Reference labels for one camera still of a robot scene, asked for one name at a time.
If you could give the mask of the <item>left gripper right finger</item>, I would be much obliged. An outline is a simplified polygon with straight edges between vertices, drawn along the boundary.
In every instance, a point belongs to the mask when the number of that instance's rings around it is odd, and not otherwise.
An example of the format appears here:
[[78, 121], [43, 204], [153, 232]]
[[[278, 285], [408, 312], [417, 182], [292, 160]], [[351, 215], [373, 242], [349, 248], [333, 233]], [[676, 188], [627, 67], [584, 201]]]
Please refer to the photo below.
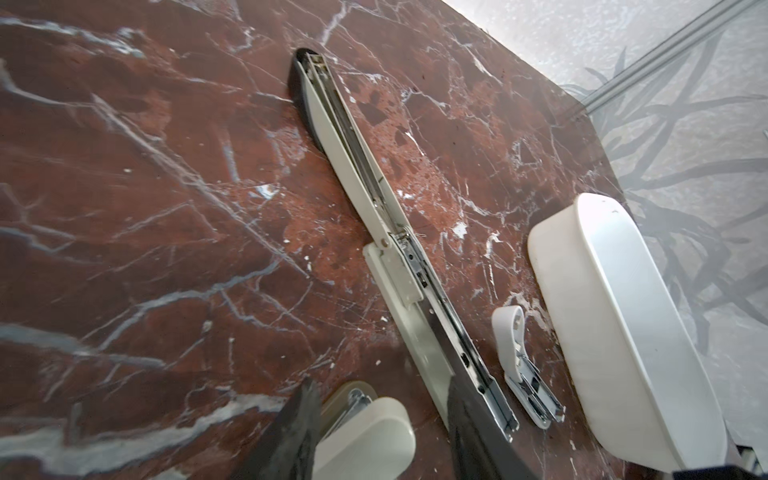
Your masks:
[[457, 479], [536, 479], [484, 408], [480, 396], [457, 377], [450, 382], [447, 409]]

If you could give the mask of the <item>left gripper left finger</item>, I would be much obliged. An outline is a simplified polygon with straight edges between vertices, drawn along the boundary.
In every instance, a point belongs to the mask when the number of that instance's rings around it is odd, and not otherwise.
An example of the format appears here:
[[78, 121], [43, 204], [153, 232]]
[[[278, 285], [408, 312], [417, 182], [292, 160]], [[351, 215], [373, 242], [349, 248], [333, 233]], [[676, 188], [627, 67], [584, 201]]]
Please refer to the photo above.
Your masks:
[[317, 383], [305, 378], [230, 478], [311, 479], [321, 406]]

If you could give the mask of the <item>small beige staple remover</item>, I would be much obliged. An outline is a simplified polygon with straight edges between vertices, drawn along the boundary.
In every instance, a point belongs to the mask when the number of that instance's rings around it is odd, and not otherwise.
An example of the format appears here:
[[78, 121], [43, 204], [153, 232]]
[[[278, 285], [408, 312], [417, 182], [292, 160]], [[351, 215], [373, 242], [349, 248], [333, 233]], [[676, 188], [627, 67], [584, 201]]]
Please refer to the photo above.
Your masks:
[[321, 409], [314, 479], [396, 479], [412, 463], [416, 437], [405, 406], [350, 381]]

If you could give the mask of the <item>small white mini stapler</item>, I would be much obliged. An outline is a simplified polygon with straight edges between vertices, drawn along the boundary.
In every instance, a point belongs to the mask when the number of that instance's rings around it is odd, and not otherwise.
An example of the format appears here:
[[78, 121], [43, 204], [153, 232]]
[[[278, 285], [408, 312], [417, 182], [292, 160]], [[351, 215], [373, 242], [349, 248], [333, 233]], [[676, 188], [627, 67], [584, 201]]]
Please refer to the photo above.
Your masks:
[[562, 423], [565, 407], [540, 376], [525, 348], [526, 318], [520, 306], [496, 308], [492, 328], [504, 379], [533, 423], [547, 430], [553, 422]]

